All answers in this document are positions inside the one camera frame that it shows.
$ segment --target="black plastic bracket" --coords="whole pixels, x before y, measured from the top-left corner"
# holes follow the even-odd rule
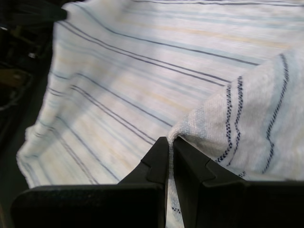
[[[303,227],[303,182],[245,181],[181,138],[174,178],[185,228]]]
[[[159,138],[117,185],[44,186],[12,204],[15,228],[164,228],[169,146]]]

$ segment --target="dashed stripe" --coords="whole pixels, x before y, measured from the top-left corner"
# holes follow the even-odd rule
[[[231,158],[231,160],[229,161],[228,165],[229,166],[234,158],[234,155],[236,154],[237,150],[238,150],[238,143],[241,139],[241,131],[238,128],[238,122],[242,113],[242,109],[243,109],[243,77],[240,76],[237,78],[237,93],[238,93],[238,107],[237,107],[237,118],[236,121],[234,122],[234,126],[236,128],[237,131],[237,139],[236,139],[236,147],[234,149],[233,152],[233,156]]]
[[[284,95],[285,95],[285,92],[286,92],[286,89],[287,89],[287,85],[288,85],[288,82],[289,82],[289,69],[288,69],[288,64],[287,64],[287,60],[286,60],[286,57],[284,54],[280,54],[280,58],[282,59],[282,62],[283,62],[283,67],[284,67],[284,80],[283,80],[283,88],[282,88],[282,92],[281,92],[281,95],[280,95],[280,99],[279,99],[279,102],[275,108],[275,111],[274,111],[274,114],[271,118],[271,121],[269,123],[269,126],[268,126],[268,129],[267,129],[267,132],[266,132],[266,138],[267,140],[269,141],[270,143],[270,153],[269,153],[269,157],[267,159],[267,164],[265,166],[265,168],[263,169],[262,173],[264,174],[268,168],[269,168],[269,165],[270,165],[270,162],[274,156],[274,149],[275,149],[275,144],[271,141],[270,139],[270,136],[271,136],[271,131],[272,131],[272,128],[276,122],[276,117],[277,117],[277,114],[282,106],[282,102],[283,102],[283,99],[284,99]]]
[[[174,208],[174,207],[171,208],[174,212],[181,214],[181,210],[179,208]]]
[[[228,147],[225,150],[225,152],[217,158],[215,161],[216,162],[221,162],[223,161],[228,153],[230,152],[232,148],[232,141],[231,141],[231,127],[230,127],[230,118],[231,118],[231,110],[232,110],[232,102],[231,102],[231,84],[227,86],[226,89],[226,96],[227,96],[227,112],[226,112],[226,137],[228,140]]]
[[[245,171],[242,171],[238,176],[244,178],[247,175]]]

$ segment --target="navy stripe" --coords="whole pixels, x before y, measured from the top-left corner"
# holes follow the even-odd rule
[[[129,35],[126,35],[126,34],[122,34],[122,33],[118,33],[118,32],[115,32],[109,28],[107,28],[106,26],[104,26],[98,19],[96,19],[90,12],[88,12],[85,8],[81,7],[80,5],[76,4],[76,6],[78,6],[79,8],[81,8],[84,12],[86,12],[94,21],[96,21],[101,27],[103,27],[104,29],[114,33],[114,34],[117,34],[117,35],[120,35],[120,36],[124,36],[124,37],[129,37],[129,38],[133,38],[133,39],[136,39],[136,40],[141,40],[141,41],[146,41],[146,42],[150,42],[150,43],[154,43],[154,44],[159,44],[159,45],[164,45],[164,46],[168,46],[168,47],[172,47],[172,48],[178,48],[178,49],[183,49],[183,50],[187,50],[187,51],[193,51],[193,52],[198,52],[198,53],[202,53],[202,54],[206,54],[206,55],[210,55],[210,56],[216,56],[216,57],[220,57],[220,58],[226,58],[226,59],[230,59],[230,60],[234,60],[234,61],[237,61],[237,62],[240,62],[240,63],[246,63],[246,64],[250,64],[250,65],[254,65],[254,66],[258,66],[259,64],[257,63],[251,63],[251,62],[247,62],[247,61],[244,61],[244,60],[241,60],[241,59],[237,59],[237,58],[232,58],[232,57],[227,57],[227,56],[221,56],[221,55],[217,55],[217,54],[213,54],[213,53],[210,53],[210,52],[205,52],[205,51],[200,51],[200,50],[195,50],[195,49],[190,49],[190,48],[186,48],[186,47],[179,47],[179,46],[176,46],[176,45],[171,45],[171,44],[165,44],[165,43],[161,43],[161,42],[156,42],[156,41],[153,41],[153,40],[148,40],[148,39],[142,39],[142,38],[137,38],[137,37],[133,37],[133,36],[129,36]]]
[[[181,209],[179,209],[179,208],[174,208],[174,207],[171,207],[171,209],[172,209],[174,212],[181,214]]]
[[[191,77],[194,77],[194,78],[197,78],[197,79],[206,81],[206,82],[210,82],[210,83],[213,83],[213,84],[216,84],[216,85],[219,85],[219,86],[224,86],[223,84],[220,84],[220,83],[217,83],[217,82],[213,82],[213,81],[210,81],[210,80],[205,79],[205,78],[201,78],[201,77],[198,77],[198,76],[195,76],[195,75],[191,75],[191,74],[188,74],[188,73],[184,73],[184,72],[182,72],[182,71],[175,70],[175,69],[169,68],[169,67],[167,67],[167,66],[162,66],[162,65],[159,65],[159,64],[150,62],[150,61],[143,60],[143,59],[141,59],[141,58],[137,58],[137,57],[134,57],[134,56],[130,56],[130,55],[128,55],[128,54],[125,54],[125,53],[122,53],[122,52],[119,52],[119,51],[110,49],[110,48],[105,47],[104,45],[102,45],[102,44],[100,44],[100,43],[97,43],[97,42],[95,42],[95,41],[93,41],[93,40],[87,39],[87,38],[85,38],[85,37],[79,35],[78,33],[74,32],[73,30],[71,30],[70,28],[68,28],[67,26],[65,26],[64,24],[62,24],[61,22],[58,22],[58,24],[60,24],[61,26],[65,27],[67,30],[69,30],[70,32],[74,33],[75,35],[81,37],[82,39],[85,39],[85,40],[87,40],[87,41],[89,41],[89,42],[95,43],[95,44],[97,44],[97,45],[99,45],[99,46],[101,46],[101,47],[103,47],[103,48],[105,48],[105,49],[108,49],[108,50],[110,50],[110,51],[113,51],[113,52],[122,54],[122,55],[124,55],[124,56],[131,57],[131,58],[133,58],[133,59],[136,59],[136,60],[139,60],[139,61],[142,61],[142,62],[145,62],[145,63],[152,64],[152,65],[155,65],[155,66],[158,66],[158,67],[162,67],[162,68],[165,68],[165,69],[168,69],[168,70],[172,70],[172,71],[181,73],[181,74],[183,74],[183,75],[191,76]]]
[[[199,0],[155,0],[155,1],[199,1]],[[225,1],[225,0],[200,0],[200,1]],[[230,0],[229,2],[238,2],[239,0]],[[284,1],[263,1],[263,2],[279,2],[279,3],[288,3]]]
[[[49,90],[52,90],[53,92],[55,92],[55,93],[58,93],[58,94],[65,94],[65,93],[62,93],[62,92],[59,92],[59,91],[57,91],[57,90],[55,90],[55,89],[52,89],[52,88],[50,88],[50,87],[47,87]]]
[[[287,85],[288,85],[288,82],[289,82],[289,69],[288,69],[288,64],[287,64],[287,60],[286,60],[286,57],[284,54],[280,54],[280,58],[282,59],[282,62],[283,62],[283,67],[284,67],[284,80],[283,80],[283,88],[282,88],[282,91],[281,91],[281,95],[280,95],[280,99],[279,99],[279,102],[275,108],[275,111],[273,113],[273,116],[271,118],[271,121],[269,123],[269,126],[267,128],[267,132],[266,132],[266,138],[267,140],[269,141],[270,143],[270,153],[269,153],[269,157],[267,159],[267,164],[266,164],[266,167],[263,169],[262,173],[264,174],[267,169],[269,168],[269,165],[270,165],[270,162],[274,156],[274,148],[275,148],[275,144],[271,141],[270,139],[270,136],[271,136],[271,131],[272,131],[272,128],[273,128],[273,125],[275,124],[276,122],[276,117],[277,117],[277,114],[282,106],[282,102],[283,102],[283,99],[284,99],[284,95],[285,95],[285,92],[286,92],[286,89],[287,89]]]
[[[68,80],[68,79],[69,79],[69,78],[67,78],[67,77],[59,76],[59,75],[57,75],[57,74],[55,74],[55,73],[53,73],[53,72],[50,72],[50,73],[52,73],[55,77],[59,77],[59,78],[65,79],[65,80]]]
[[[238,176],[244,178],[247,175],[245,171],[242,171]]]
[[[238,79],[237,80],[238,108],[237,108],[237,118],[236,118],[236,121],[234,122],[234,126],[235,126],[236,131],[237,131],[237,139],[236,139],[236,147],[234,149],[233,156],[232,156],[232,158],[229,161],[227,166],[231,165],[231,162],[234,158],[234,155],[236,154],[236,152],[238,150],[238,143],[241,139],[241,131],[238,128],[238,122],[239,122],[239,119],[240,119],[240,116],[241,116],[241,113],[242,113],[242,109],[243,109],[243,77],[240,76],[237,79]]]
[[[212,78],[214,78],[214,79],[221,80],[221,81],[223,81],[223,82],[230,82],[230,81],[228,81],[228,80],[225,80],[225,79],[220,78],[220,77],[217,77],[217,76],[213,76],[213,75],[206,74],[206,73],[203,73],[203,72],[200,72],[200,71],[196,71],[196,70],[191,70],[191,69],[188,69],[188,68],[185,68],[185,67],[181,67],[181,66],[178,66],[178,65],[175,65],[175,64],[171,64],[171,63],[167,63],[167,62],[164,62],[164,61],[161,61],[161,60],[157,60],[157,59],[155,59],[155,58],[150,58],[150,57],[138,55],[138,54],[136,54],[136,53],[134,53],[134,52],[126,51],[126,50],[124,50],[124,49],[114,47],[114,46],[112,46],[112,45],[109,45],[109,44],[103,42],[102,40],[99,40],[99,39],[97,39],[97,38],[94,38],[94,37],[88,35],[87,33],[83,32],[82,30],[80,30],[79,28],[75,27],[73,24],[71,24],[71,23],[69,23],[69,22],[67,22],[67,21],[65,21],[65,23],[67,23],[69,26],[73,27],[73,28],[76,29],[77,31],[81,32],[82,34],[84,34],[84,35],[86,35],[86,36],[88,36],[88,37],[90,37],[90,38],[92,38],[92,39],[94,39],[94,40],[96,40],[96,41],[98,41],[98,42],[101,42],[102,44],[104,44],[104,45],[106,45],[106,46],[109,46],[109,47],[111,47],[111,48],[115,48],[115,49],[118,49],[118,50],[120,50],[120,51],[124,51],[124,52],[126,52],[126,53],[129,53],[129,54],[132,54],[132,55],[136,55],[136,56],[139,56],[139,57],[147,58],[147,59],[150,59],[150,60],[159,62],[159,63],[164,63],[164,64],[167,64],[167,65],[169,65],[169,66],[173,66],[173,67],[180,68],[180,69],[183,69],[183,70],[188,70],[188,71],[191,71],[191,72],[193,72],[193,73],[197,73],[197,74],[201,74],[201,75],[204,75],[204,76],[212,77]]]
[[[99,162],[99,164],[104,167],[117,181],[119,181],[119,179],[114,175],[114,173],[112,173],[111,170],[109,170],[102,162],[101,160],[96,156],[96,154],[88,147],[88,145],[79,137],[79,135],[77,135],[72,128],[70,128],[70,126],[59,116],[56,117],[57,119],[59,119],[70,131],[71,133],[84,145],[84,147],[90,152],[90,154],[92,154],[92,156]]]
[[[151,114],[151,113],[149,113],[149,112],[143,110],[142,108],[140,108],[140,107],[138,107],[138,106],[132,104],[132,103],[129,102],[128,100],[122,98],[121,96],[117,95],[116,93],[112,92],[111,90],[109,90],[109,89],[105,88],[104,86],[98,84],[96,81],[90,79],[89,77],[87,77],[87,76],[85,76],[85,75],[83,75],[83,74],[80,74],[80,73],[77,73],[77,75],[80,75],[80,76],[82,76],[82,77],[85,77],[86,79],[88,79],[88,80],[90,80],[91,82],[93,82],[95,85],[97,85],[97,86],[99,86],[100,88],[104,89],[105,91],[107,91],[107,92],[113,94],[114,96],[120,98],[121,100],[123,100],[123,101],[125,101],[126,103],[132,105],[133,107],[135,107],[135,108],[141,110],[142,112],[148,114],[149,116],[152,116],[153,118],[159,120],[160,122],[162,122],[162,123],[164,123],[164,124],[166,124],[166,125],[168,125],[168,126],[170,126],[170,127],[173,127],[173,125],[171,125],[171,124],[167,123],[166,121],[164,121],[164,120],[158,118],[157,116],[155,116],[155,115],[153,115],[153,114]]]
[[[228,153],[230,152],[231,148],[232,148],[232,141],[231,141],[231,127],[230,127],[230,117],[231,117],[231,110],[232,110],[232,102],[231,102],[231,84],[229,84],[227,86],[226,89],[226,96],[227,96],[227,113],[226,113],[226,137],[228,140],[228,147],[225,150],[225,152],[216,159],[216,162],[221,162],[223,161]]]
[[[72,159],[76,162],[79,168],[83,171],[83,173],[87,176],[91,184],[99,184],[98,181],[92,176],[90,170],[86,167],[85,164],[79,159],[79,157],[75,154],[71,147],[66,143],[66,141],[60,136],[59,132],[55,128],[51,128],[50,131],[58,138],[61,145],[65,148],[67,153],[72,157]]]
[[[290,4],[290,5],[295,5],[296,4],[296,3],[286,2],[286,1],[262,1],[262,2],[276,2],[276,3],[284,3],[284,4]]]
[[[54,95],[54,96],[62,96],[62,95],[60,95],[60,94],[55,94],[55,93],[53,93],[53,92],[51,92],[51,91],[49,91],[49,93],[52,94],[52,95]]]
[[[39,181],[37,175],[35,174],[35,172],[33,171],[32,167],[27,162],[21,161],[21,163],[23,164],[23,167],[26,169],[26,171],[31,176],[31,179],[33,180],[34,185],[35,186],[40,185],[40,181]]]
[[[134,134],[136,134],[138,137],[140,137],[141,139],[143,139],[145,142],[147,142],[150,145],[153,145],[153,143],[151,143],[150,141],[146,140],[145,138],[143,138],[141,135],[139,135],[136,131],[134,131],[133,129],[131,129],[130,127],[128,127],[127,125],[125,125],[124,123],[122,123],[121,121],[119,121],[117,118],[115,118],[114,116],[112,116],[111,114],[109,114],[108,112],[106,112],[102,107],[104,107],[105,109],[107,109],[109,112],[115,114],[114,112],[112,112],[110,109],[108,109],[107,107],[105,107],[103,104],[101,104],[99,101],[95,100],[90,94],[88,94],[86,91],[84,91],[83,89],[81,89],[78,86],[73,85],[73,87],[75,88],[71,88],[72,90],[77,91],[78,93],[80,93],[83,97],[85,97],[87,100],[89,100],[92,104],[94,104],[96,107],[98,107],[100,110],[102,110],[103,112],[105,112],[106,114],[108,114],[110,117],[112,117],[113,119],[115,119],[117,122],[119,122],[121,125],[123,125],[124,127],[126,127],[127,129],[129,129],[131,132],[133,132]],[[138,130],[139,132],[141,132],[142,134],[144,134],[145,136],[147,136],[149,139],[151,139],[153,142],[156,142],[155,139],[151,138],[150,136],[148,136],[146,133],[142,132],[141,130],[139,130],[138,128],[136,128],[134,125],[132,125],[131,123],[129,123],[128,121],[126,121],[125,119],[121,118],[119,115],[115,114],[117,117],[119,117],[120,119],[124,120],[126,123],[128,123],[129,125],[131,125],[132,127],[134,127],[136,130]]]
[[[246,6],[246,5],[268,5],[268,6],[294,6],[301,7],[303,4],[298,5],[278,5],[278,4],[266,4],[266,3],[257,3],[257,2],[243,2],[243,3],[234,3],[234,2],[157,2],[157,1],[143,1],[143,0],[132,0],[133,2],[149,2],[149,3],[158,3],[158,4],[199,4],[199,5],[230,5],[230,6]]]

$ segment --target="striped towel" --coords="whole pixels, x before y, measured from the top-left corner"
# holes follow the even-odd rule
[[[29,186],[117,183],[164,135],[247,179],[301,179],[303,3],[65,5],[44,103],[17,155]],[[167,227],[182,227],[170,174]]]

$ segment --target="fabric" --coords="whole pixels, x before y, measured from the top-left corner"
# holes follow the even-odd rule
[[[17,157],[31,188],[117,183],[165,135],[247,179],[302,178],[303,2],[64,8],[44,103]],[[167,227],[176,228],[172,174],[171,164]]]

